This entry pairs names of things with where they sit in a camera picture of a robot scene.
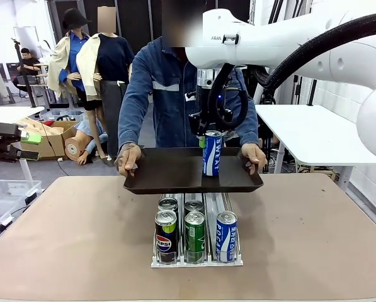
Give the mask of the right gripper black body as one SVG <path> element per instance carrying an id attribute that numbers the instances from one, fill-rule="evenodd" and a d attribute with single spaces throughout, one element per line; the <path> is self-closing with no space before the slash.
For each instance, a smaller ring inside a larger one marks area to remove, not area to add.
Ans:
<path id="1" fill-rule="evenodd" d="M 200 113 L 200 116 L 202 118 L 202 121 L 206 123 L 206 126 L 210 125 L 223 125 L 224 121 L 222 120 L 222 117 L 219 113 L 219 109 L 225 108 L 228 109 L 226 106 L 226 97 L 227 97 L 227 91 L 232 91 L 233 88 L 229 87 L 223 87 L 221 92 L 218 92 L 215 95 L 216 100 L 216 106 L 217 109 L 211 109 L 210 105 L 208 104 L 208 97 L 210 94 L 210 88 L 209 87 L 203 87 L 203 86 L 197 86 L 196 92 L 190 92 L 187 94 L 189 96 L 189 100 L 194 100 L 198 103 L 199 111 L 196 113 Z M 231 123 L 225 123 L 225 126 L 234 126 L 235 122 L 233 121 Z"/>

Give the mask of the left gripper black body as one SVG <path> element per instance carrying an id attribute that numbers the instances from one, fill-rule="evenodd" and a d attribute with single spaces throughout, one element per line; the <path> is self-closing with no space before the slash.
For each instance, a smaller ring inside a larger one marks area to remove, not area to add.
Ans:
<path id="1" fill-rule="evenodd" d="M 0 123 L 0 161 L 16 162 L 18 148 L 13 143 L 21 141 L 21 130 L 17 125 Z"/>

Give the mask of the person's left hand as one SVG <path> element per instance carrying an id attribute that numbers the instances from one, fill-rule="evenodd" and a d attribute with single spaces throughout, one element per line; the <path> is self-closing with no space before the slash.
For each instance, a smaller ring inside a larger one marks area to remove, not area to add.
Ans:
<path id="1" fill-rule="evenodd" d="M 255 143 L 245 143 L 241 147 L 241 152 L 246 157 L 250 164 L 248 165 L 249 174 L 253 175 L 255 172 L 262 173 L 263 167 L 267 164 L 266 155 Z"/>

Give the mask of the person's right hand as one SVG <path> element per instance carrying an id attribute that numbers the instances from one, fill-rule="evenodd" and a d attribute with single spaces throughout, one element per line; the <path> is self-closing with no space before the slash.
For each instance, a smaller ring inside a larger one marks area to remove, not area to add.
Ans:
<path id="1" fill-rule="evenodd" d="M 137 169 L 137 161 L 141 158 L 142 152 L 135 143 L 124 144 L 115 160 L 115 166 L 121 176 L 134 176 Z"/>

